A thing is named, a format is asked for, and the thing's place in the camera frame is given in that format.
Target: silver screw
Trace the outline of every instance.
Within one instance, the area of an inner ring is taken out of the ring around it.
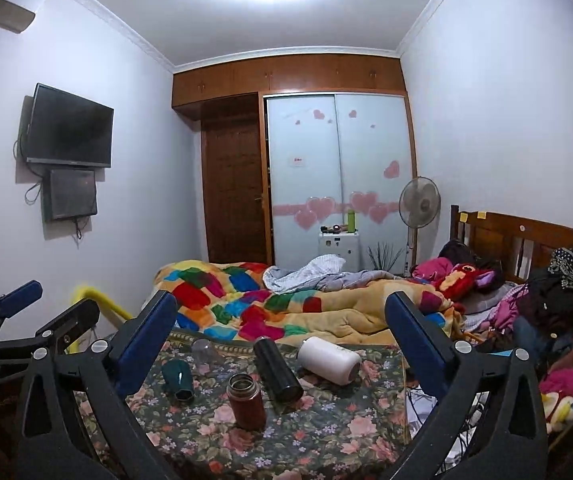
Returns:
[[[37,359],[39,361],[40,359],[44,359],[46,354],[48,354],[46,348],[38,348],[35,352],[33,352],[33,359]]]
[[[98,339],[90,346],[90,351],[95,354],[99,354],[100,352],[105,351],[108,348],[108,343],[103,339]]]
[[[460,354],[470,354],[473,350],[473,347],[470,343],[459,340],[455,342],[455,349],[460,352]]]
[[[517,357],[520,361],[528,360],[528,352],[523,348],[518,348],[515,350],[515,357]]]

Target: white wardrobe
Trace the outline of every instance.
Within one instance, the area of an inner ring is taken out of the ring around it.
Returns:
[[[404,249],[408,228],[397,212],[412,178],[404,98],[383,94],[301,94],[266,100],[276,265],[297,269],[317,256],[322,225],[346,223],[354,209],[361,268],[368,247]]]

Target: ceiling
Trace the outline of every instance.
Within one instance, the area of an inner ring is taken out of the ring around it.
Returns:
[[[395,51],[429,0],[97,0],[182,66],[253,50]]]

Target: wooden headboard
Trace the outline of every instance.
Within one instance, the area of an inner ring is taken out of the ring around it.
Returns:
[[[551,253],[573,249],[573,229],[530,218],[451,206],[451,239],[466,243],[477,255],[502,262],[507,280],[523,283],[531,269],[548,267]]]

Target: floral tablecloth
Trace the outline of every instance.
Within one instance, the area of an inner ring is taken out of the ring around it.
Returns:
[[[305,390],[295,406],[285,408],[269,399],[251,343],[214,340],[223,364],[199,376],[190,345],[203,336],[173,331],[140,391],[126,399],[151,442],[182,478],[375,480],[409,441],[399,349],[347,345],[362,356],[360,376],[348,386],[336,386],[300,368],[297,349],[279,345]],[[196,397],[189,405],[166,393],[160,367],[170,359],[191,363]],[[226,383],[237,372],[260,380],[268,417],[264,431],[244,431],[235,424]],[[84,394],[78,400],[100,458],[121,476],[88,400]]]

